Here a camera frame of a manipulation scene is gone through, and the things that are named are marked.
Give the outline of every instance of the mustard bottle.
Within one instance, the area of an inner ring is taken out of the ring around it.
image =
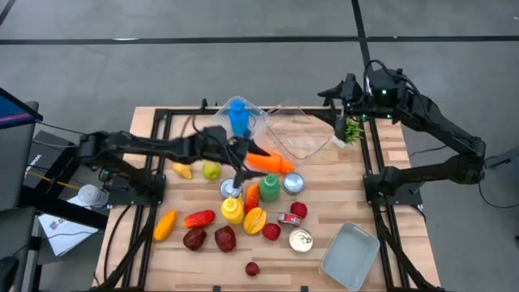
[[[238,225],[242,223],[245,214],[241,196],[237,199],[233,197],[225,199],[221,205],[221,214],[230,224]]]

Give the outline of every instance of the blue spray bottle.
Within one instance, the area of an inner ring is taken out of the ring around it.
[[[231,102],[229,120],[235,136],[242,137],[249,130],[249,112],[245,109],[243,101]]]

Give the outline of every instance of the wooden board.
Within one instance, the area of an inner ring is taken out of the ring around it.
[[[152,117],[155,108],[139,107],[135,110],[131,132],[135,135],[149,136]],[[173,119],[170,137],[180,135],[182,125],[187,116],[177,116]],[[317,118],[311,118],[305,135],[314,137],[331,137],[332,128]],[[198,116],[196,125],[202,127],[210,124],[210,116]],[[409,158],[400,125],[391,125],[390,121],[377,122],[380,142],[384,152],[386,165],[409,167]],[[373,143],[369,126],[366,124],[367,142],[371,152]],[[301,131],[300,125],[293,129]],[[187,127],[185,135],[193,130]],[[264,135],[262,146],[274,147],[270,139]],[[145,157],[126,155],[130,163],[144,166]],[[375,155],[372,153],[373,170],[377,170]],[[313,248],[308,253],[297,253],[291,250],[288,243],[290,228],[282,227],[281,237],[276,242],[269,242],[261,234],[248,235],[243,228],[233,226],[237,234],[237,248],[225,254],[221,252],[214,241],[214,232],[226,225],[220,213],[221,196],[220,181],[233,177],[230,167],[222,169],[221,179],[208,182],[201,173],[202,162],[193,165],[193,179],[180,178],[172,171],[172,162],[165,163],[167,190],[164,203],[158,209],[157,220],[170,209],[177,211],[177,222],[173,233],[162,242],[154,242],[148,266],[146,290],[211,290],[214,285],[227,290],[300,290],[301,286],[309,286],[310,290],[344,290],[331,277],[320,270],[320,260],[339,230],[342,223],[352,221],[370,234],[375,234],[375,224],[370,206],[366,203],[362,184],[365,174],[360,143],[339,149],[333,143],[327,143],[322,150],[298,167],[297,171],[305,178],[306,188],[297,196],[282,192],[280,199],[271,204],[262,204],[268,212],[268,221],[275,222],[279,212],[287,212],[290,205],[297,199],[308,207],[308,217],[302,227],[308,229],[314,236]],[[203,209],[212,209],[217,214],[215,223],[206,231],[208,237],[203,248],[198,252],[187,250],[182,244],[182,238],[187,230],[182,226],[182,219]],[[114,223],[123,208],[115,208],[109,215],[106,234],[110,234]],[[398,227],[405,253],[413,261],[417,269],[433,285],[440,281],[435,268],[427,230],[423,218],[410,207],[397,206]],[[127,251],[131,226],[135,213],[132,207],[122,219],[110,248],[109,271],[115,268]],[[109,235],[101,248],[101,257],[97,265],[97,277],[102,281],[102,269],[105,262],[105,249]],[[394,255],[392,270],[395,285],[398,280],[398,270]],[[249,261],[255,261],[261,268],[258,277],[248,277],[244,268]],[[140,267],[140,253],[135,257],[132,284],[137,283]],[[371,267],[362,290],[385,290],[384,277],[380,257],[377,256]]]

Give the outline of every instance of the gray floor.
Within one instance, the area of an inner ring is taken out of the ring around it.
[[[514,0],[366,0],[361,8],[369,37],[519,35]],[[0,39],[356,33],[347,0],[17,0],[0,27]],[[519,146],[518,42],[370,43],[369,49],[373,58],[404,68],[445,116],[481,136],[488,156]],[[362,73],[362,55],[357,43],[0,45],[0,68],[0,86],[39,101],[46,122],[116,131],[129,128],[137,105],[198,105],[204,97],[222,103],[234,95],[257,105],[287,98],[319,105],[316,92],[347,72]],[[410,153],[441,145],[412,131],[405,139]],[[451,154],[417,155],[412,163]],[[78,178],[95,181],[86,170]],[[515,203],[513,180],[506,169],[488,171],[484,194],[495,204]],[[422,196],[443,287],[517,290],[519,208],[491,208],[477,187],[450,182],[428,183]],[[100,245],[101,237],[90,238],[46,265],[41,288],[87,289]]]

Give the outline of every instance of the light blue tray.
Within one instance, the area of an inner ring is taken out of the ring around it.
[[[321,260],[321,269],[352,291],[358,291],[379,252],[379,240],[346,222]]]

